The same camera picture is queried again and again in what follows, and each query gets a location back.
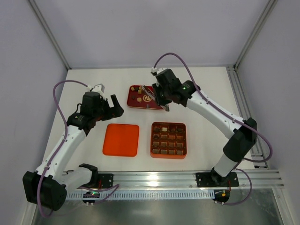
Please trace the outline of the metal serving tongs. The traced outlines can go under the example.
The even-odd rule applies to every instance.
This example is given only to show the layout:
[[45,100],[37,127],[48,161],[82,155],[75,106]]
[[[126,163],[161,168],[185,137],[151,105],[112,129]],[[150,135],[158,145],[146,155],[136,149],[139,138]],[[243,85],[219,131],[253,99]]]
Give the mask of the metal serving tongs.
[[169,108],[169,105],[168,105],[168,104],[166,104],[166,105],[159,105],[159,104],[157,103],[157,101],[156,101],[156,99],[155,99],[155,94],[154,94],[154,92],[153,92],[151,89],[149,89],[149,88],[148,88],[147,86],[145,86],[145,85],[142,86],[142,89],[143,89],[143,91],[146,92],[146,94],[147,94],[148,96],[150,96],[150,98],[151,98],[152,100],[154,100],[154,102],[156,103],[157,106],[161,107],[161,108],[164,109],[166,112],[169,112],[169,111],[170,111],[170,108]]

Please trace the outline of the orange box lid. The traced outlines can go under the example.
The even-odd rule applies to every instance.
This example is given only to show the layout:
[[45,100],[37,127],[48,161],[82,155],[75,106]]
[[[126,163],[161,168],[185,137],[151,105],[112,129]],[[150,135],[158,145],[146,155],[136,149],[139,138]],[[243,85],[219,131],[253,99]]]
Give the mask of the orange box lid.
[[106,128],[103,154],[116,157],[135,157],[138,152],[139,126],[111,123]]

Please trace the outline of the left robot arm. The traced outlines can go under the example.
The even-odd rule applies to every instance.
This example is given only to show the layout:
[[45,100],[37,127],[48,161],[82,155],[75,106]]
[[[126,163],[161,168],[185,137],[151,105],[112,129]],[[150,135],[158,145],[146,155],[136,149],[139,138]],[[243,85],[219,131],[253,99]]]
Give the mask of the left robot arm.
[[57,211],[64,204],[67,194],[80,187],[97,186],[96,166],[83,163],[70,174],[64,175],[63,172],[77,147],[97,122],[123,115],[124,110],[116,95],[111,95],[111,100],[113,106],[100,92],[85,92],[76,111],[65,121],[65,132],[52,152],[34,172],[24,174],[22,182],[28,202]]

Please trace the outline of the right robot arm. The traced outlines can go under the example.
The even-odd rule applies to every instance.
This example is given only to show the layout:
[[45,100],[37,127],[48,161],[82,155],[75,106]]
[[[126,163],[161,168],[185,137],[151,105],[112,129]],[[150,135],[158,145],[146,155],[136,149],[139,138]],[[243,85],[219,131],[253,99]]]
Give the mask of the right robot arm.
[[210,172],[214,184],[225,184],[232,170],[256,144],[256,121],[252,118],[245,120],[231,114],[210,100],[194,80],[181,82],[169,68],[161,71],[152,68],[151,74],[157,80],[152,85],[157,105],[166,106],[169,103],[182,105],[203,116],[227,138],[223,154]]

